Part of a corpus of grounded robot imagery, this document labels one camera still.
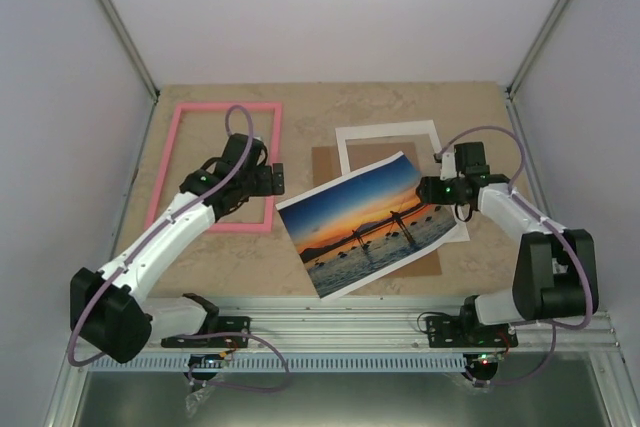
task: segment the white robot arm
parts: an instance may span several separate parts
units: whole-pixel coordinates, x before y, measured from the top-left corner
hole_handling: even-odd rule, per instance
[[[242,168],[217,192],[207,195],[239,162],[248,138],[229,137],[220,158],[209,159],[180,185],[180,192],[131,247],[97,272],[80,269],[71,280],[71,328],[116,274],[82,324],[79,335],[118,362],[128,362],[147,342],[200,332],[217,321],[217,308],[194,294],[180,299],[147,296],[178,255],[218,219],[253,196],[284,193],[282,164],[266,165],[267,150],[253,139]],[[215,164],[215,170],[208,169]]]
[[[79,335],[85,340],[116,361],[128,362],[147,342],[211,333],[218,312],[205,299],[194,294],[185,294],[180,299],[147,300],[147,296],[178,255],[219,218],[235,211],[251,196],[284,193],[282,164],[274,164],[273,170],[267,166],[266,148],[259,139],[254,139],[251,155],[233,181],[215,194],[198,200],[229,173],[246,143],[246,136],[232,135],[222,157],[209,159],[189,174],[169,207],[131,247],[97,272],[81,269],[73,277],[72,329],[106,279],[124,269],[82,325]],[[495,337],[495,332],[506,332],[510,322],[584,314],[584,289],[575,265],[563,255],[563,249],[554,237],[558,232],[569,242],[587,272],[593,310],[597,309],[593,240],[587,232],[568,230],[545,218],[511,188],[508,178],[490,174],[481,143],[458,144],[455,156],[442,160],[441,177],[422,178],[417,188],[421,200],[457,208],[469,205],[465,220],[470,219],[474,211],[479,211],[520,242],[513,287],[469,297],[461,308],[458,322],[462,336],[485,338],[487,336],[477,334],[488,329],[491,338]],[[215,170],[209,172],[207,169],[213,164]],[[473,345],[473,341],[444,346],[469,345]]]
[[[457,144],[455,154],[436,161],[443,164],[442,174],[422,178],[417,194],[423,202],[454,205],[457,216],[460,207],[468,205],[469,213],[461,220],[470,220],[478,211],[520,244],[513,286],[468,297],[456,321],[444,323],[447,328],[454,324],[457,332],[449,331],[445,337],[458,335],[465,346],[483,339],[478,346],[497,333],[506,335],[509,323],[585,315],[587,306],[592,313],[597,310],[595,252],[588,232],[552,221],[506,176],[491,174],[481,142]],[[427,324],[432,329],[430,341],[436,339],[442,319],[428,317]]]

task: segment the white frame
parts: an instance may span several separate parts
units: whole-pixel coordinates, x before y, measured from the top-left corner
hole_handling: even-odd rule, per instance
[[[403,135],[428,135],[434,152],[440,152],[442,144],[436,132],[436,124],[433,120],[416,120],[411,122],[396,122],[391,124],[361,125],[357,127],[336,127],[336,142],[340,157],[340,171],[342,175],[351,172],[349,153],[347,151],[348,140],[380,139],[384,137],[400,137]],[[462,222],[451,208],[453,218],[458,224],[456,232],[447,238],[446,242],[468,242],[470,239],[467,225]]]

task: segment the white wall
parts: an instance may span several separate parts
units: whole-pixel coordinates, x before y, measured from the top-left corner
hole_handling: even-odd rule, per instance
[[[558,220],[596,241],[640,392],[640,0],[575,0],[518,96]]]
[[[114,0],[156,83],[508,83],[555,0]]]
[[[42,425],[69,281],[108,253],[151,103],[95,0],[0,0],[0,418]]]

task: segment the pink picture frame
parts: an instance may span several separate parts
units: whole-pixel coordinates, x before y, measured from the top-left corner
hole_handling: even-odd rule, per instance
[[[147,217],[145,219],[144,228],[148,229],[156,219],[158,214],[158,205],[164,188],[165,178],[171,161],[171,154],[178,135],[178,126],[180,125],[180,117],[185,112],[225,112],[232,105],[240,104],[249,110],[249,112],[273,112],[273,127],[271,131],[271,145],[269,146],[269,164],[278,161],[278,153],[280,150],[280,131],[282,127],[282,104],[278,102],[186,102],[178,104],[171,119],[169,126],[169,135],[164,144],[162,151],[162,159],[158,168],[158,175],[151,193],[151,202]],[[235,233],[268,233],[273,227],[273,213],[275,210],[275,199],[273,196],[265,198],[264,218],[260,223],[217,223],[211,226],[208,232],[235,232]]]

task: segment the sunset photo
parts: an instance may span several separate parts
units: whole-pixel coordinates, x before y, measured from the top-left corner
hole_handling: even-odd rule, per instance
[[[456,228],[449,209],[420,202],[420,177],[398,153],[278,204],[321,298],[344,295],[427,255]]]

